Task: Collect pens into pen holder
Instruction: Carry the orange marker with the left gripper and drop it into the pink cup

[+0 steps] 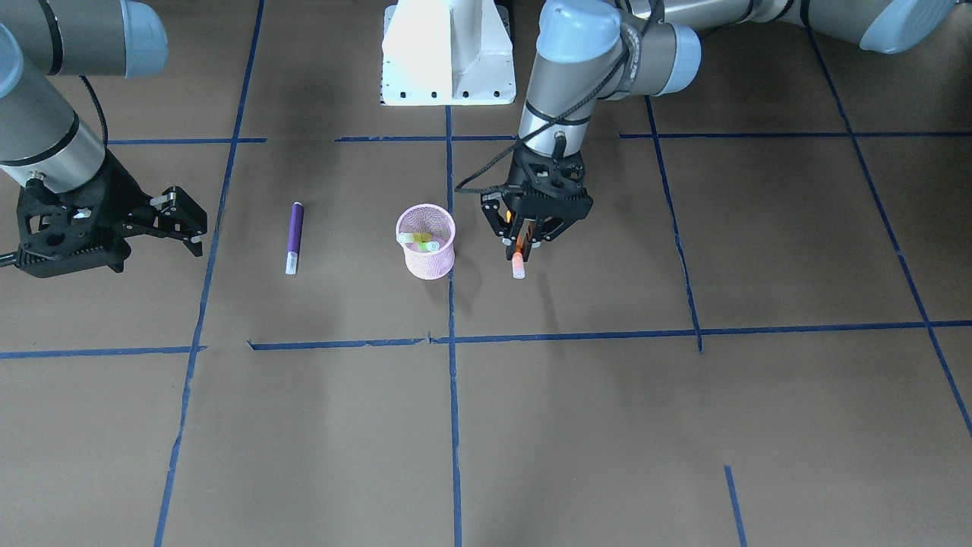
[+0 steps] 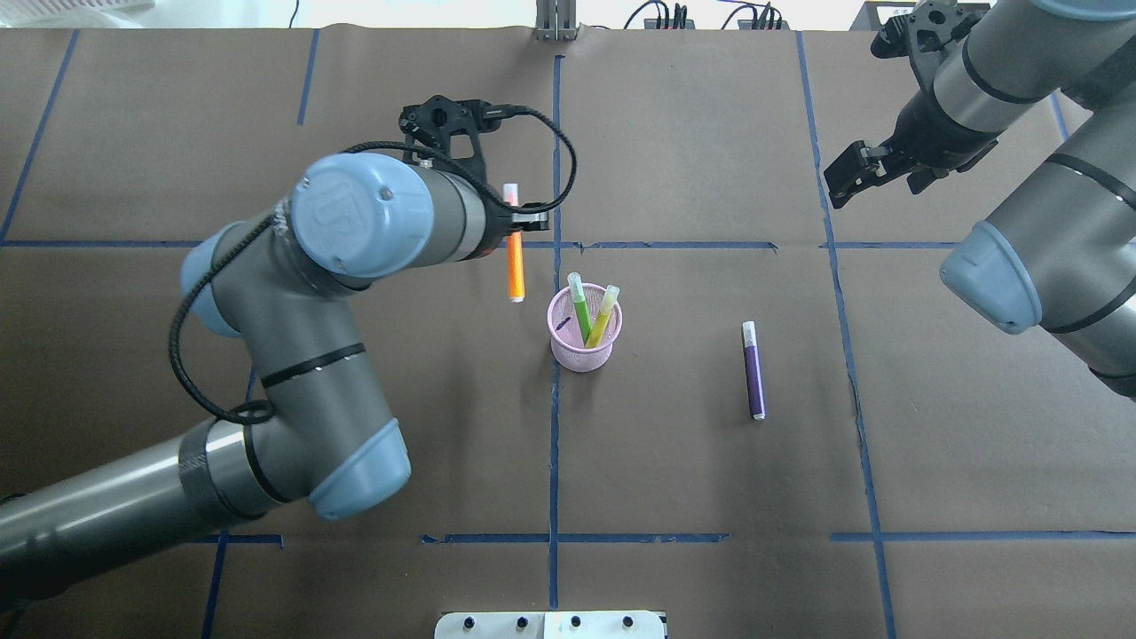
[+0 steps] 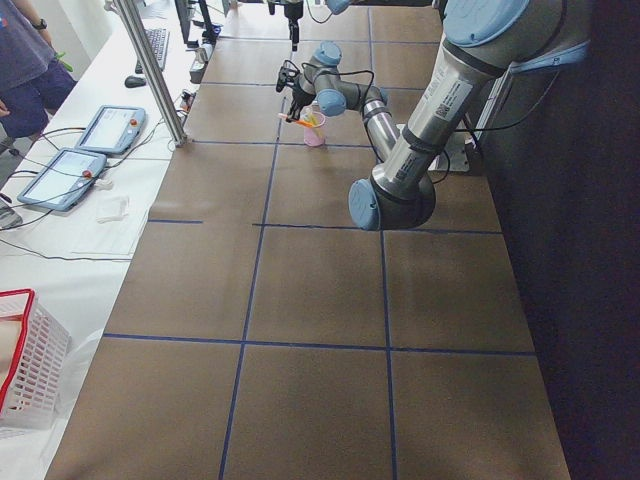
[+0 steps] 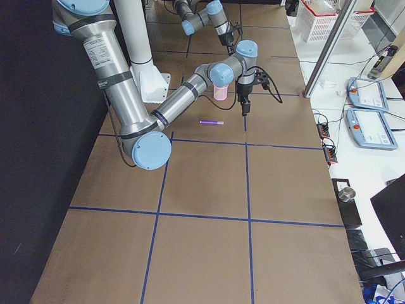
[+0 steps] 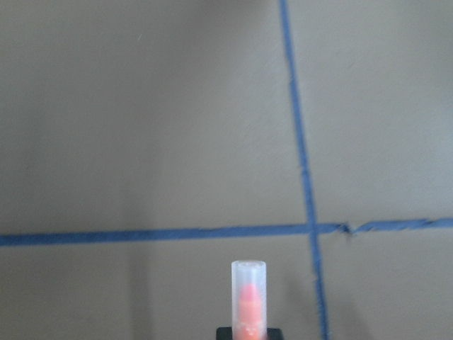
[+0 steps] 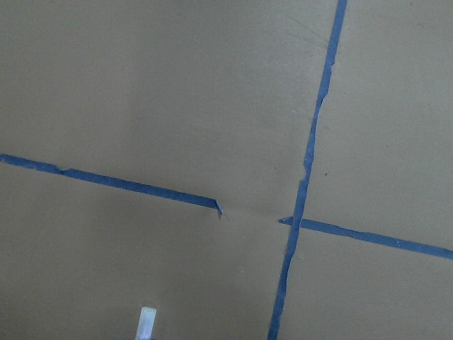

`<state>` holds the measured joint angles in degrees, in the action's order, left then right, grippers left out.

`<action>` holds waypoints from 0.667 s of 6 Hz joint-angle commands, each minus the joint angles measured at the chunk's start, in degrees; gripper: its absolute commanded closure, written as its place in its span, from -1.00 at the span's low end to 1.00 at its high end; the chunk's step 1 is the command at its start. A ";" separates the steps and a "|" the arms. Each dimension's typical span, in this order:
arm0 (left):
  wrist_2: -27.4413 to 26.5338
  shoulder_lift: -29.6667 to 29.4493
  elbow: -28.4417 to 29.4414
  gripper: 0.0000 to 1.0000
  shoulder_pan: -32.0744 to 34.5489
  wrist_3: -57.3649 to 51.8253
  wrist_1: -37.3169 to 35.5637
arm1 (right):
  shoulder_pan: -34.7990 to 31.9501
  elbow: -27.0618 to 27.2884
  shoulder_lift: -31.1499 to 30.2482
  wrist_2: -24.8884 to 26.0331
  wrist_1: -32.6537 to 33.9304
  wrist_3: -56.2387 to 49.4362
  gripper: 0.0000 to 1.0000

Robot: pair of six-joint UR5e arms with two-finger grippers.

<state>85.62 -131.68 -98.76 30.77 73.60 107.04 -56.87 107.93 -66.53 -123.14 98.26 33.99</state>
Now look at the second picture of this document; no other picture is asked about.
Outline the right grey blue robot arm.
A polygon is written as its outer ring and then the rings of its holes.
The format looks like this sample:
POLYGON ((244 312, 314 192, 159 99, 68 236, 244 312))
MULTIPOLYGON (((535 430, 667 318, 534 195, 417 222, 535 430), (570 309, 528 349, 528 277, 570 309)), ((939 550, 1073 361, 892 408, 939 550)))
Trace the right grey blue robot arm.
POLYGON ((905 179, 922 193, 974 169, 1061 92, 1091 113, 942 263, 939 279, 1009 335, 1043 327, 1116 395, 1135 395, 1131 1, 919 1, 870 51, 905 58, 917 92, 893 133, 824 171, 829 202, 905 179))

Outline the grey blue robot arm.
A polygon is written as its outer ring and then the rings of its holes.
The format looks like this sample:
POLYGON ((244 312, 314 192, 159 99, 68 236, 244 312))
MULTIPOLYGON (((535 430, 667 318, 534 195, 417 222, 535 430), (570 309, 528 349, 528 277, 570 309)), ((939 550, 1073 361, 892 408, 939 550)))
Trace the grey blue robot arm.
POLYGON ((421 167, 391 149, 364 143, 315 161, 272 210, 187 255, 168 356, 209 418, 6 501, 5 611, 296 499, 345 518, 406 486, 406 441, 349 296, 395 272, 484 257, 508 233, 548 226, 563 196, 515 207, 466 161, 421 148, 421 167), (226 410, 187 381, 187 314, 244 342, 264 403, 226 410))

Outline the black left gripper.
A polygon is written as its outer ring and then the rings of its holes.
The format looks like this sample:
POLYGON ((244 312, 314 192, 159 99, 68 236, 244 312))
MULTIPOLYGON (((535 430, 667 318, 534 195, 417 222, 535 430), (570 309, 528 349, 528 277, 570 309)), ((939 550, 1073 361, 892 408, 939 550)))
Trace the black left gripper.
POLYGON ((483 200, 482 204, 485 210, 485 230, 479 242, 479 258, 487 257, 496 250, 512 231, 512 223, 515 233, 544 232, 551 227, 548 211, 513 210, 512 213, 508 204, 498 205, 491 200, 483 200))

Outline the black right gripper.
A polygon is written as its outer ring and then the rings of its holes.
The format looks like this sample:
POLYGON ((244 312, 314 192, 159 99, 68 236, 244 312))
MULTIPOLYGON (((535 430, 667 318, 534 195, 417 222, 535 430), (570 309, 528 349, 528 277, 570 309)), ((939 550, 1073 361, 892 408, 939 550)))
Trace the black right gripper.
POLYGON ((900 177, 918 196, 951 171, 972 169, 997 140, 997 132, 978 132, 952 121, 930 92, 919 91, 897 114, 895 130, 883 146, 857 140, 824 171, 829 202, 843 208, 870 186, 900 177))

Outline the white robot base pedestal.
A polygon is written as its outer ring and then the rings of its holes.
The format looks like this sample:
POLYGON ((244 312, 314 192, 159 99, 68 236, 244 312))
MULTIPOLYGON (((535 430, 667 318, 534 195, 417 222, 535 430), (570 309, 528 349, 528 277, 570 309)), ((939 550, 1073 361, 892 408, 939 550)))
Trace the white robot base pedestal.
POLYGON ((434 638, 667 638, 665 613, 649 609, 456 611, 434 638))

